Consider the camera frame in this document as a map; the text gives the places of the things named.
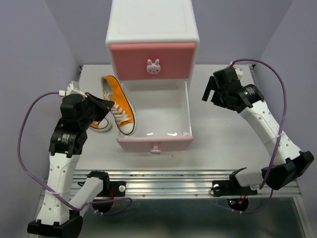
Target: lavender wall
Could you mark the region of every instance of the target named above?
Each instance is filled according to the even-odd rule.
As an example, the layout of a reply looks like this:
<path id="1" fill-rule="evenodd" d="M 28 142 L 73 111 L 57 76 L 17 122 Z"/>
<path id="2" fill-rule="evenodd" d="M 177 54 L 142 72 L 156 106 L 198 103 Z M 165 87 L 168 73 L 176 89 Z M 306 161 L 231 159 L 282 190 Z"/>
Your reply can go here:
<path id="1" fill-rule="evenodd" d="M 260 57 L 292 0 L 192 2 L 201 40 L 197 63 L 228 63 Z M 105 38 L 111 0 L 46 3 L 80 64 L 110 63 Z"/>
<path id="2" fill-rule="evenodd" d="M 281 74 L 287 91 L 285 131 L 304 151 L 317 157 L 317 1 L 294 0 L 261 59 Z M 259 86 L 272 113 L 281 119 L 281 87 L 274 75 L 256 67 Z M 299 179 L 303 199 L 317 234 L 317 162 Z"/>
<path id="3" fill-rule="evenodd" d="M 17 161 L 17 137 L 32 101 L 76 78 L 73 57 L 48 7 L 41 0 L 0 1 L 0 237 L 27 237 L 40 187 Z M 35 107 L 26 126 L 22 156 L 41 179 L 48 174 L 48 148 L 60 115 L 57 96 Z"/>

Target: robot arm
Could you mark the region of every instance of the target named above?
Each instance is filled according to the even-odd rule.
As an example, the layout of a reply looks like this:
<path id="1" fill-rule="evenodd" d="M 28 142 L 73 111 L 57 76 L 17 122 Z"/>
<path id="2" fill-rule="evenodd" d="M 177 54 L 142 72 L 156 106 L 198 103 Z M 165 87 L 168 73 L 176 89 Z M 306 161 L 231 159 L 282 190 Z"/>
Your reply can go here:
<path id="1" fill-rule="evenodd" d="M 255 85 L 241 86 L 241 77 L 242 70 L 236 67 L 228 67 L 213 73 L 209 78 L 203 101 L 207 101 L 213 90 L 213 104 L 240 114 L 256 132 L 270 155 L 273 154 L 276 140 L 280 137 L 273 167 L 266 180 L 269 187 L 278 190 L 301 176 L 314 157 L 309 151 L 302 152 L 284 131 L 278 134 L 279 125 L 270 113 L 264 96 Z M 239 169 L 230 175 L 229 180 L 217 181 L 214 196 L 241 195 L 244 190 L 247 190 L 248 195 L 256 195 L 255 186 L 263 182 L 266 172 L 267 168 Z"/>
<path id="2" fill-rule="evenodd" d="M 70 204 L 70 210 L 55 195 L 68 202 L 76 165 L 87 139 L 87 129 L 93 121 L 101 121 L 114 102 L 99 99 L 89 93 L 83 94 L 72 82 L 66 92 L 60 91 L 62 99 L 59 119 L 50 143 L 50 173 L 48 186 L 54 192 L 45 192 L 44 201 L 37 219 L 28 225 L 28 233 L 50 237 L 76 238 L 82 226 L 82 216 L 88 207 L 84 204 L 107 189 L 109 178 L 104 172 L 91 172 L 85 184 Z"/>

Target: pink drawer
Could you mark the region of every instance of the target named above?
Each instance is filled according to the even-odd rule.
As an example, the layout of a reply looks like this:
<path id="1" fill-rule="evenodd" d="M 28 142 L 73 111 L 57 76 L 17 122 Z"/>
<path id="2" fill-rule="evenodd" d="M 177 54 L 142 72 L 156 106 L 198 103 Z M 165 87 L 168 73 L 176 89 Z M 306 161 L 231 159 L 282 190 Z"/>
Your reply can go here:
<path id="1" fill-rule="evenodd" d="M 117 141 L 127 152 L 150 152 L 160 154 L 162 151 L 187 150 L 193 136 L 155 137 L 155 138 L 118 138 Z"/>
<path id="2" fill-rule="evenodd" d="M 191 76 L 195 43 L 112 44 L 112 65 L 120 80 L 188 79 Z M 159 59 L 160 72 L 147 71 L 148 60 Z"/>
<path id="3" fill-rule="evenodd" d="M 159 154 L 188 148 L 194 137 L 186 80 L 127 80 L 122 87 L 137 113 L 135 133 L 117 138 L 124 151 Z"/>

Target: shoelace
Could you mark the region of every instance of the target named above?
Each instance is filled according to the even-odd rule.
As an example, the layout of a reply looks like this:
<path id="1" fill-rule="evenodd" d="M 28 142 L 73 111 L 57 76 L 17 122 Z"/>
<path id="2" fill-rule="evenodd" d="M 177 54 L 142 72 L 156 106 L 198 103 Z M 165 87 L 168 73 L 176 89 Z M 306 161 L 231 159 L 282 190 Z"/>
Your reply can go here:
<path id="1" fill-rule="evenodd" d="M 107 94 L 107 98 L 110 99 L 112 93 L 108 93 Z M 120 107 L 119 104 L 117 104 L 116 101 L 114 101 L 114 105 L 111 108 L 111 113 L 114 116 L 114 120 L 117 124 L 121 124 L 124 121 L 128 121 L 131 120 L 131 118 L 128 117 L 128 114 L 125 113 L 125 111 L 122 109 L 122 107 Z"/>

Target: orange sneaker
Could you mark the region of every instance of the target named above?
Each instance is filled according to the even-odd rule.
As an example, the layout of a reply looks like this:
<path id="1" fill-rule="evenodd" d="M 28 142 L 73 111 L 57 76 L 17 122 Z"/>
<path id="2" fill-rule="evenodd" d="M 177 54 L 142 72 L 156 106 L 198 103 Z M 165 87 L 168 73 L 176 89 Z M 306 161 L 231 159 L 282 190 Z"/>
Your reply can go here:
<path id="1" fill-rule="evenodd" d="M 93 122 L 90 125 L 90 129 L 96 132 L 106 132 L 111 128 L 111 123 L 107 120 L 107 118 L 102 119 L 100 122 Z"/>
<path id="2" fill-rule="evenodd" d="M 119 130 L 124 135 L 132 135 L 136 130 L 136 113 L 119 80 L 112 75 L 103 76 L 101 86 L 104 99 L 114 102 L 111 113 Z"/>

